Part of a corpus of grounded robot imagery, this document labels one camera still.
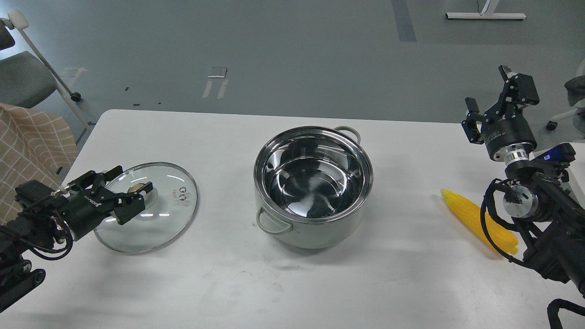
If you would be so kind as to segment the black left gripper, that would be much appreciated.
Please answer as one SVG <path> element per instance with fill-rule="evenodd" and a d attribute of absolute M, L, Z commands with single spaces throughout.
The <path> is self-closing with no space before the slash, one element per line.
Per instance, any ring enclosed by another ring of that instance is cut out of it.
<path fill-rule="evenodd" d="M 67 183 L 66 190 L 76 193 L 67 198 L 61 219 L 74 241 L 93 231 L 111 212 L 119 225 L 125 225 L 146 209 L 146 196 L 154 189 L 152 182 L 137 183 L 117 194 L 104 187 L 122 173 L 122 166 L 104 173 L 90 170 Z"/>

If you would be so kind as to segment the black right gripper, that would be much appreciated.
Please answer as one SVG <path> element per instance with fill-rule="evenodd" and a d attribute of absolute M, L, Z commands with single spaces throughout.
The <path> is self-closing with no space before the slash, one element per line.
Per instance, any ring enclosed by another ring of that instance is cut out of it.
<path fill-rule="evenodd" d="M 485 144 L 489 158 L 495 162 L 503 162 L 499 151 L 513 144 L 524 146 L 528 153 L 537 147 L 524 118 L 524 110 L 540 102 L 532 76 L 515 73 L 507 65 L 499 65 L 499 73 L 504 81 L 499 100 L 483 116 L 476 100 L 466 97 L 467 114 L 461 123 L 467 140 L 473 144 Z"/>

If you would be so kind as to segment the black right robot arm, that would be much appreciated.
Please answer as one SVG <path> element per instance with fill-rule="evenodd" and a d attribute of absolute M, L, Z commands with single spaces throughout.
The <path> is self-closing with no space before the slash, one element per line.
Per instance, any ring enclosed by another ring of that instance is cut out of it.
<path fill-rule="evenodd" d="M 474 98 L 465 99 L 467 114 L 462 127 L 468 141 L 485 144 L 489 158 L 503 162 L 505 180 L 494 179 L 480 206 L 480 225 L 488 240 L 508 262 L 532 269 L 543 279 L 572 282 L 585 292 L 585 213 L 564 189 L 568 167 L 575 160 L 571 144 L 562 143 L 531 159 L 537 147 L 524 118 L 527 106 L 539 104 L 530 75 L 499 66 L 504 81 L 499 99 L 481 113 Z M 519 233 L 526 250 L 522 260 L 500 248 L 491 237 L 485 216 L 502 228 Z"/>

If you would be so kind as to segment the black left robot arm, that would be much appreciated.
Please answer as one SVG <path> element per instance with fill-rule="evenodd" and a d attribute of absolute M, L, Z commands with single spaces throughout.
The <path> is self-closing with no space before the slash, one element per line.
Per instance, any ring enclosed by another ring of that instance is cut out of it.
<path fill-rule="evenodd" d="M 123 173 L 117 166 L 105 173 L 88 171 L 61 189 L 53 190 L 37 180 L 15 189 L 21 211 L 1 226 L 0 303 L 6 310 L 40 285 L 44 269 L 32 269 L 23 253 L 31 251 L 43 260 L 60 260 L 78 241 L 112 216 L 124 225 L 146 208 L 151 182 L 127 192 L 112 192 L 106 184 Z"/>

